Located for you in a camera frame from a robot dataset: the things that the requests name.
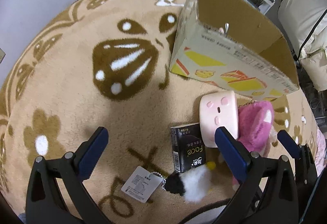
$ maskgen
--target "cardboard box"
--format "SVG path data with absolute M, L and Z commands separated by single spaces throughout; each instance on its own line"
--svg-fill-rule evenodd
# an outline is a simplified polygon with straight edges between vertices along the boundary
M 227 36 L 218 31 L 226 23 Z M 244 0 L 187 0 L 169 70 L 255 100 L 299 89 L 282 33 Z

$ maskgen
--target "cartoon face pattern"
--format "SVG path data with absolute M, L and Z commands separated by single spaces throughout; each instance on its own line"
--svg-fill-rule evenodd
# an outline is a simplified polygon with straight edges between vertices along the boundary
M 233 91 L 203 96 L 199 113 L 202 139 L 206 147 L 217 147 L 215 131 L 221 126 L 225 126 L 235 139 L 238 138 L 238 112 Z
M 148 32 L 137 21 L 130 18 L 120 20 L 117 28 L 126 38 L 102 41 L 93 50 L 93 82 L 101 94 L 113 100 L 126 100 L 140 92 L 156 69 L 159 50 L 169 45 L 169 51 L 172 51 L 176 24 L 174 13 L 161 16 L 159 32 L 169 33 L 163 44 L 158 39 L 148 40 Z M 166 71 L 167 65 L 164 66 L 166 79 L 159 84 L 160 89 L 168 85 Z

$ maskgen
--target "pink stuffed animal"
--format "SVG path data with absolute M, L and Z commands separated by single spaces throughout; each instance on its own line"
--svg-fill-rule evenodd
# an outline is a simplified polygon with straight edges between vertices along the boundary
M 246 149 L 256 151 L 261 156 L 268 155 L 270 149 L 269 134 L 273 130 L 274 108 L 269 101 L 258 101 L 238 108 L 239 138 Z M 233 189 L 239 187 L 233 177 Z

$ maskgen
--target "white flower pattern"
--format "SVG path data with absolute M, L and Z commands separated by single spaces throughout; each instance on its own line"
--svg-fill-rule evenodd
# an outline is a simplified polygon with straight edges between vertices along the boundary
M 157 0 L 156 6 L 184 6 L 184 4 L 176 4 L 175 0 Z

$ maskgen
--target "black snack box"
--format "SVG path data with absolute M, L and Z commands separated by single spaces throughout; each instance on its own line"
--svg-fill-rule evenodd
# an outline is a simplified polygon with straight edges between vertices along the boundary
M 199 123 L 183 124 L 170 128 L 174 166 L 177 172 L 204 165 L 205 146 Z

